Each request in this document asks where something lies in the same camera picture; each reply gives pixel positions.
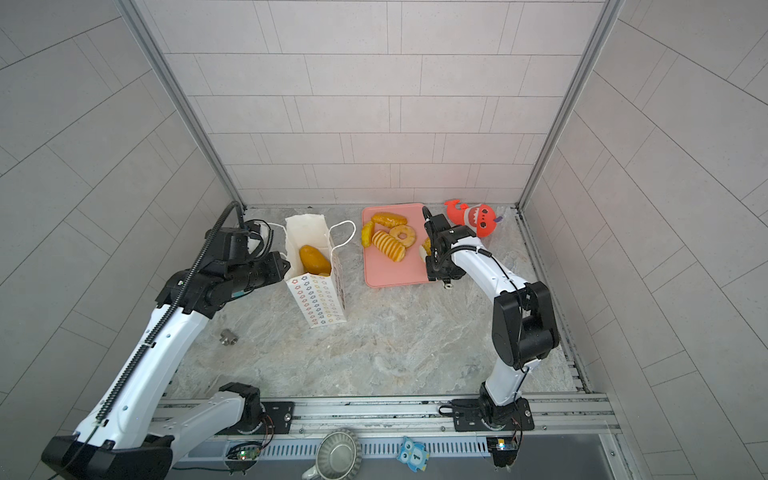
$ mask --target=white tiled wall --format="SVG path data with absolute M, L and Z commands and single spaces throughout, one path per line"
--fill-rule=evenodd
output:
M 765 2 L 627 0 L 525 207 L 645 478 L 768 474 L 767 64 Z
M 0 28 L 0 478 L 45 479 L 229 196 L 110 0 Z
M 602 7 L 138 4 L 235 184 L 278 205 L 517 201 Z

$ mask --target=spiral fried potato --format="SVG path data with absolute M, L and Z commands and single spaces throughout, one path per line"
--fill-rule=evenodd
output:
M 373 244 L 393 262 L 406 257 L 406 248 L 395 237 L 379 230 L 373 234 Z

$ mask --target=red toy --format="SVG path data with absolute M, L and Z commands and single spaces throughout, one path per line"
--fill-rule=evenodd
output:
M 487 237 L 496 228 L 496 224 L 502 221 L 502 217 L 496 217 L 493 209 L 486 204 L 470 207 L 467 204 L 458 205 L 461 200 L 449 200 L 448 220 L 455 225 L 466 225 L 473 229 L 479 238 Z

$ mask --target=owl sticker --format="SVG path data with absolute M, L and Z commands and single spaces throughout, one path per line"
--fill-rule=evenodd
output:
M 429 452 L 423 443 L 414 442 L 408 437 L 402 438 L 402 448 L 397 459 L 405 463 L 408 468 L 416 472 L 421 470 L 422 472 L 427 469 L 427 460 L 429 459 Z

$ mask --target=paper bag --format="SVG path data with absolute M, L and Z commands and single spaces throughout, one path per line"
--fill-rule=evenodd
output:
M 346 242 L 335 247 L 330 231 L 343 223 L 351 223 L 354 230 Z M 304 214 L 286 218 L 286 256 L 290 269 L 285 275 L 285 282 L 310 328 L 346 321 L 341 261 L 334 250 L 346 245 L 356 231 L 357 227 L 351 220 L 328 228 L 323 215 Z M 315 247 L 330 260 L 330 276 L 312 275 L 304 270 L 299 256 L 299 249 L 304 245 Z

